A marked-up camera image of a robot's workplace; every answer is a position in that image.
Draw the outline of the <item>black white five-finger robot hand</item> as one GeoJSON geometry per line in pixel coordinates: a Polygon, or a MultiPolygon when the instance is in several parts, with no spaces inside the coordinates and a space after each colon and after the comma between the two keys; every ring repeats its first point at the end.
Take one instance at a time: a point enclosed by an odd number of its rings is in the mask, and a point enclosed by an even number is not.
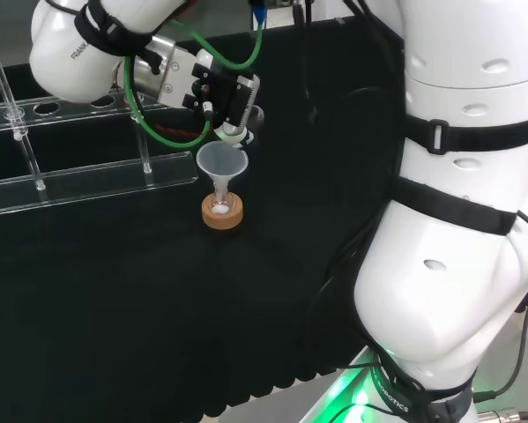
{"type": "Polygon", "coordinates": [[[229,70],[204,49],[194,55],[175,47],[157,100],[171,108],[209,117],[217,138],[234,148],[243,148],[255,138],[248,125],[256,109],[259,87],[258,75],[229,70]]]}

